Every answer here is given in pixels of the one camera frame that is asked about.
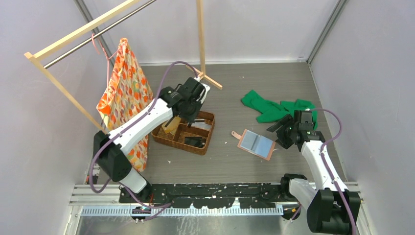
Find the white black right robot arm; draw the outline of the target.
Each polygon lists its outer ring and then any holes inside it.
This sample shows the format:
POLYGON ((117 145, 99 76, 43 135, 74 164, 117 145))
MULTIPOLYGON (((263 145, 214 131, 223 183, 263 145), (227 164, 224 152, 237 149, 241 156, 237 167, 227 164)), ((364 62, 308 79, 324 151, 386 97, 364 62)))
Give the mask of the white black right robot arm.
POLYGON ((276 142, 288 149, 297 146, 306 159, 315 185, 305 176, 285 174, 281 179, 279 194, 282 199, 299 202, 299 210, 306 211, 308 228, 313 233, 333 235, 357 234, 357 218, 361 198, 351 191, 337 173, 327 150, 327 145, 339 137, 326 140, 315 129, 313 110, 295 110, 269 127, 275 132, 276 142))

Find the tan leather card holder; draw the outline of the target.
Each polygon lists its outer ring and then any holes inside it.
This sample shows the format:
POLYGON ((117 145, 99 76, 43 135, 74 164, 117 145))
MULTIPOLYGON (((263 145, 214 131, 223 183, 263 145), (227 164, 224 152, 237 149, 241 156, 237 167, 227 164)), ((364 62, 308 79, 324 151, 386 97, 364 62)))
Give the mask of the tan leather card holder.
POLYGON ((235 131, 232 131, 231 135, 239 140, 237 145, 238 148, 256 155, 266 161, 271 159, 276 145, 275 141, 254 133, 248 129, 245 129, 241 135, 235 131))

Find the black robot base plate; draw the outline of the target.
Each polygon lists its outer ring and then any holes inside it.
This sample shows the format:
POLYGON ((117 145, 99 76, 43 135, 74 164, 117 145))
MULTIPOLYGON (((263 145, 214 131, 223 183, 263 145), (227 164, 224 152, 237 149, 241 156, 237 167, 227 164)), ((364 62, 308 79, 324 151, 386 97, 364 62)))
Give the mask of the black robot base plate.
POLYGON ((144 203, 170 203, 177 209, 273 208, 276 204, 298 206, 279 183, 151 184, 134 195, 144 203))

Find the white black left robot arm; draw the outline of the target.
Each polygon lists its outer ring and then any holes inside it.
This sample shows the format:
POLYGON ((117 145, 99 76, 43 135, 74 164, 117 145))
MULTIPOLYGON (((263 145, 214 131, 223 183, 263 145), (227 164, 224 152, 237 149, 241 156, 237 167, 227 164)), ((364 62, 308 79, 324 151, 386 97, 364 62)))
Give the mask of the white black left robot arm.
POLYGON ((150 196, 147 180, 133 169, 127 155, 156 127, 174 117, 193 123, 210 91, 198 78, 188 78, 176 88, 165 87, 151 103, 125 124, 105 134, 99 131, 93 140, 93 162, 112 181, 120 182, 139 203, 150 196))

